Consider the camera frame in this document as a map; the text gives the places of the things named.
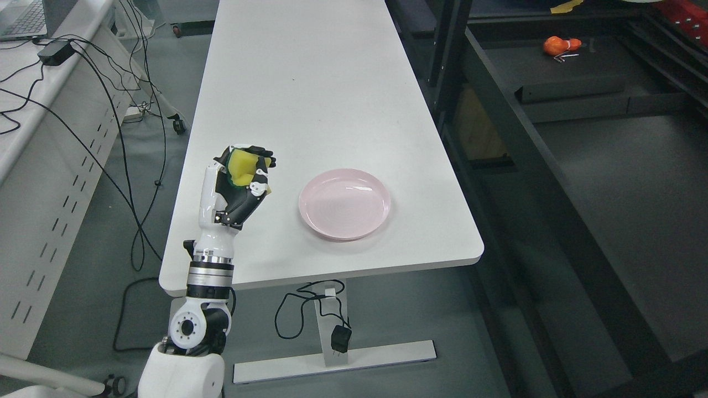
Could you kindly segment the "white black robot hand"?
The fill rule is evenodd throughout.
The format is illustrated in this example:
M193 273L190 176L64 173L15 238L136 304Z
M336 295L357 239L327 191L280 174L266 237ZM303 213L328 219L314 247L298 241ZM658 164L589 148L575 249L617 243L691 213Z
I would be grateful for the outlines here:
M227 181L227 162L236 146L228 146L205 171L198 213L200 236L193 244L192 257L203 260L209 257L233 258L233 238L243 228L245 221L270 194L269 176L255 176L250 188L230 186ZM258 158L262 171L263 157Z

